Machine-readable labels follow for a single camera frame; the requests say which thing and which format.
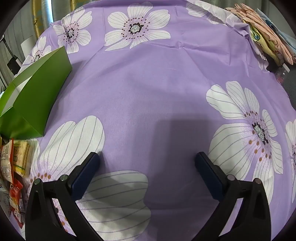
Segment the folded clothes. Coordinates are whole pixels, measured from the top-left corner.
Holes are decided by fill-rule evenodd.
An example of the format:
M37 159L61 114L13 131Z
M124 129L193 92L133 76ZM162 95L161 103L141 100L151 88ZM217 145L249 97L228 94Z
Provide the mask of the folded clothes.
M288 51L292 55L293 62L296 63L296 39L291 36L281 32L274 23L259 9L256 9L261 19L266 22L266 24L278 35L282 43L287 47Z
M256 28L254 28L251 24L250 24L250 30L251 30L252 40L256 44L258 44L265 53L267 53L270 57L272 57L277 65L280 66L282 64L281 60L273 51L271 51L271 49L268 47L265 39L262 37L260 32Z
M282 43L277 34L266 24L264 20L262 20L262 18L256 13L256 11L245 4L241 4L241 7L235 4L235 8L226 8L226 10L232 12L240 19L251 24L253 28L257 29L260 32L262 37L265 39L269 49L279 58L279 62L276 61L277 65L282 65L284 60L289 64L293 64L293 57L285 44Z

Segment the bed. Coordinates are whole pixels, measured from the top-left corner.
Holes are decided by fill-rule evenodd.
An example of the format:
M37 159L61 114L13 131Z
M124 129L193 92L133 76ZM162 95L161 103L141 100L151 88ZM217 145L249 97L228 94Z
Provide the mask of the bed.
M204 151L226 174L262 180L276 237L295 209L296 113L248 34L185 0L102 0L52 23L20 74L61 46L73 71L34 140L28 193L95 151L103 162L77 205L104 240L191 240L218 204L194 168Z

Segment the snack package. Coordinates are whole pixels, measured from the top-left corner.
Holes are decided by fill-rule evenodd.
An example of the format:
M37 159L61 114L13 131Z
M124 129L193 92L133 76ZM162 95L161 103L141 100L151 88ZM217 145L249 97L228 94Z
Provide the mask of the snack package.
M1 172L3 177L10 183L14 182L13 176L13 139L2 147Z
M9 200L11 211L20 228L23 227L25 222L25 208L22 201L21 189L22 184L19 182L19 180L15 179L14 184L10 185Z
M30 145L26 140L13 141L13 171L22 177L25 177L29 172L27 162L30 159Z
M7 217L10 217L11 208L9 204L9 191L6 187L5 181L0 174L0 206Z

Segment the red snack package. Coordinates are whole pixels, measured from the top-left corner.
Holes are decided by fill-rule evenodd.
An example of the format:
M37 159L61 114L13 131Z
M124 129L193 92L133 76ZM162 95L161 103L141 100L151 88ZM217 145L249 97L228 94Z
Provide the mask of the red snack package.
M21 190L22 189L22 184L15 178L14 184L10 185L10 206L11 206L11 211L19 225L20 228L23 227L24 222L25 222L25 214L24 214L24 208L20 207L23 206L22 202L22 195L21 195Z

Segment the green box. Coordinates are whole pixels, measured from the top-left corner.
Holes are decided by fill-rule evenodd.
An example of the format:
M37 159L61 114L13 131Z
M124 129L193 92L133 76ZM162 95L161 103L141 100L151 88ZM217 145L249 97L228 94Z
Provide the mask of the green box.
M9 139L43 136L51 108L71 70L66 49L61 47L20 73L0 98L0 134Z

